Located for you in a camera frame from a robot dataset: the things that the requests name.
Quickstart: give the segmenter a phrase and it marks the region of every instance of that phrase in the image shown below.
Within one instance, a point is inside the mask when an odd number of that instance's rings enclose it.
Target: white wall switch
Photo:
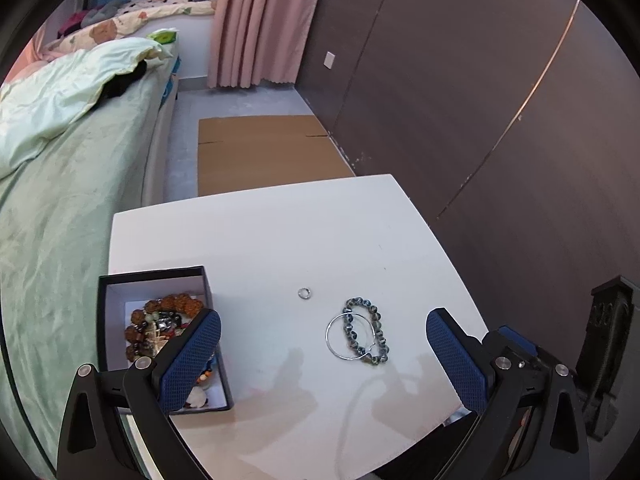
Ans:
[[[327,52],[326,57],[324,58],[324,66],[330,69],[334,65],[334,60],[335,54]]]

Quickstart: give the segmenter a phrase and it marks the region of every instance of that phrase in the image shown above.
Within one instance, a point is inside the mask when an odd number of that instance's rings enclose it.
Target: blue textured pad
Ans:
[[[168,414],[184,407],[196,379],[211,359],[219,341],[220,316],[211,310],[162,376],[158,403],[163,412]]]
[[[536,357],[538,355],[538,349],[536,346],[529,341],[528,339],[524,339],[520,334],[518,334],[515,330],[512,330],[506,325],[501,326],[498,329],[498,333],[505,336],[507,339],[511,339],[516,345],[520,346],[525,352],[529,353]]]
[[[486,378],[434,310],[427,316],[427,339],[464,407],[482,415],[488,402]]]

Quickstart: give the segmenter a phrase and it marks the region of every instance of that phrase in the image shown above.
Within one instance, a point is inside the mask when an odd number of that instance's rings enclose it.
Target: tabletop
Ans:
[[[238,191],[114,216],[111,274],[196,265],[206,268],[222,319],[235,406],[172,421],[212,478],[353,480],[460,407],[428,345],[426,317],[445,306],[480,339],[486,326],[392,176]],[[309,300],[298,297],[302,287]],[[382,315],[390,351],[377,367],[340,360],[326,346],[328,323],[354,296]],[[330,340],[348,355],[341,322]]]

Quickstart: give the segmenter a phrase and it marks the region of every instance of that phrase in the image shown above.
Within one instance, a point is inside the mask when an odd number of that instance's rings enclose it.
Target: green bed sheet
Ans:
[[[141,205],[152,126],[174,62],[148,70],[0,181],[8,355],[26,415],[54,466],[74,373],[97,362],[97,282],[107,271],[111,221]],[[36,475],[52,478],[1,362],[0,420]]]

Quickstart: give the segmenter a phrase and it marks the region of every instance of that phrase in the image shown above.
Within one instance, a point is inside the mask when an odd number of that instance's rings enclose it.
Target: gray floor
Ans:
[[[165,202],[198,195],[198,121],[252,115],[312,115],[312,112],[290,86],[179,92],[167,149]]]

